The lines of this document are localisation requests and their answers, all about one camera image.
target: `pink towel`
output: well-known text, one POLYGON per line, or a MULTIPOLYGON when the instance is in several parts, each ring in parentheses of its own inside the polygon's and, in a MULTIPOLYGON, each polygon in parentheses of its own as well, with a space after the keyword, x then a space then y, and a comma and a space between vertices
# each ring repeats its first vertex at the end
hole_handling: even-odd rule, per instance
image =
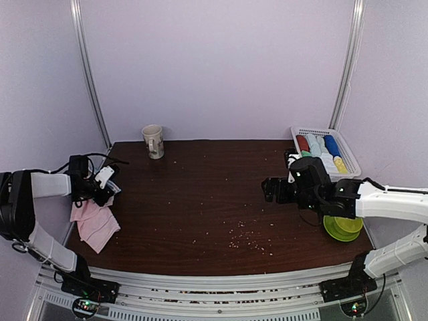
POLYGON ((111 204, 113 197, 103 207, 91 199, 82 202, 81 207, 76 207, 73 203, 70 221, 77 221, 80 239, 96 253, 100 253, 113 234, 120 230, 117 220, 108 208, 111 204))

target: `plastic basket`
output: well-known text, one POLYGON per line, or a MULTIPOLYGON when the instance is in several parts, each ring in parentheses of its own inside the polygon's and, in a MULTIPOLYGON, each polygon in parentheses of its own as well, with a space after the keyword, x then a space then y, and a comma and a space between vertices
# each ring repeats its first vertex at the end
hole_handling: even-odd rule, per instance
POLYGON ((321 137, 324 137, 326 135, 332 135, 334 137, 339 148, 340 155, 342 156, 343 163, 345 164, 346 169, 348 170, 348 174, 327 172, 333 182, 336 182, 339 179, 351 179, 353 177, 361 175, 361 168, 356 162, 355 156, 350 151, 350 148, 345 142, 345 139, 343 139, 342 135, 334 129, 313 129, 293 126, 291 130, 294 144, 296 145, 296 150, 299 154, 302 153, 300 152, 299 144, 297 143, 297 135, 306 136, 307 134, 314 134, 315 136, 321 137))

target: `mug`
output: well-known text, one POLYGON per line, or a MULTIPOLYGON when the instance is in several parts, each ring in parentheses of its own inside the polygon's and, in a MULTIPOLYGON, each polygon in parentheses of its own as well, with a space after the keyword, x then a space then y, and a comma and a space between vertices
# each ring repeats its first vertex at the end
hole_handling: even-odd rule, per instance
POLYGON ((148 125, 141 130, 146 142, 148 156, 151 159, 160 159, 164 155, 162 126, 148 125))

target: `wooden table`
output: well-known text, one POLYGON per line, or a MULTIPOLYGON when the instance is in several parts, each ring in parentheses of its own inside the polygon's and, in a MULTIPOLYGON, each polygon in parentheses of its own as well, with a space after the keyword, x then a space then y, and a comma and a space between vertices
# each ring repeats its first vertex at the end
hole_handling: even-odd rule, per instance
MULTIPOLYGON (((294 204, 266 203, 261 182, 284 177, 290 141, 165 142, 150 160, 141 142, 110 153, 131 162, 115 179, 123 192, 111 207, 121 230, 96 254, 73 230, 68 247, 91 266, 173 276, 288 272, 352 261, 372 245, 352 243, 305 224, 294 204)), ((316 214, 302 215, 316 223, 316 214)))

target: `red towel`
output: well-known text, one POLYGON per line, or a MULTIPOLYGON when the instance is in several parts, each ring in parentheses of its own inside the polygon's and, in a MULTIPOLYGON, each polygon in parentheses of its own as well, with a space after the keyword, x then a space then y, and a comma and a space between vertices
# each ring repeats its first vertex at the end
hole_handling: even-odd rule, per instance
POLYGON ((305 150, 309 152, 309 144, 306 138, 304 138, 304 136, 302 135, 297 135, 296 139, 297 139, 297 143, 299 144, 300 151, 305 150))

